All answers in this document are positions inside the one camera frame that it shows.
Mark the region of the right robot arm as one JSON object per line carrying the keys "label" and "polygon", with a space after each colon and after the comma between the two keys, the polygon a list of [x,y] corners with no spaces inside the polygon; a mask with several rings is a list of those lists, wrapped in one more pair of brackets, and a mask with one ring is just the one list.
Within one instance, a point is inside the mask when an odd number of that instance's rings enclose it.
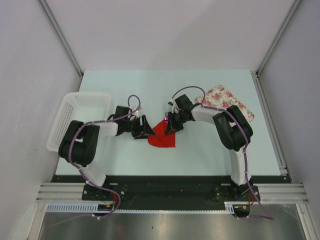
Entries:
{"label": "right robot arm", "polygon": [[242,201],[252,189],[250,183],[247,148],[253,136],[253,129],[241,110],[236,105],[227,109],[192,103],[185,95],[170,99],[171,111],[167,112],[165,135],[177,133],[184,129],[186,122],[205,122],[216,127],[223,146],[228,149],[231,163],[230,178],[233,186],[231,196]]}

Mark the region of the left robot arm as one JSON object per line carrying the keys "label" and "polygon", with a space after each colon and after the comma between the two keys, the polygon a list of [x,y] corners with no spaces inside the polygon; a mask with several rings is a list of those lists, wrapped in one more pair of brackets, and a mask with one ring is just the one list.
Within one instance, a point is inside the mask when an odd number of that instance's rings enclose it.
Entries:
{"label": "left robot arm", "polygon": [[72,120],[59,145],[59,157],[78,169],[85,181],[94,186],[93,194],[100,200],[110,196],[111,188],[104,184],[106,175],[99,170],[95,161],[97,147],[102,138],[117,137],[123,133],[131,133],[134,139],[146,139],[156,135],[146,116],[139,115],[138,106],[118,105],[115,113],[104,121],[86,124]]}

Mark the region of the red paper napkin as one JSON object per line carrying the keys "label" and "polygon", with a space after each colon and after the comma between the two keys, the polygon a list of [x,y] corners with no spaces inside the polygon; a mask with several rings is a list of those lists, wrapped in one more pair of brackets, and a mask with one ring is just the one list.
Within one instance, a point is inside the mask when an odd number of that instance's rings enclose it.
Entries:
{"label": "red paper napkin", "polygon": [[167,121],[162,120],[159,122],[152,130],[155,135],[149,135],[147,141],[151,146],[157,148],[175,148],[176,147],[176,134],[172,133],[165,135],[165,130],[167,128]]}

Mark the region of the iridescent fork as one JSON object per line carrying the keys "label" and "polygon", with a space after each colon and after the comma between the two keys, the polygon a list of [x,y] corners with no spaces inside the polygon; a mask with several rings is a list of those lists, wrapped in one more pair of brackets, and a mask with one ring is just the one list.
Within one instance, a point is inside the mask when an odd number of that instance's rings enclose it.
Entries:
{"label": "iridescent fork", "polygon": [[165,113],[164,120],[165,120],[166,124],[169,123],[169,112],[166,112],[166,113]]}

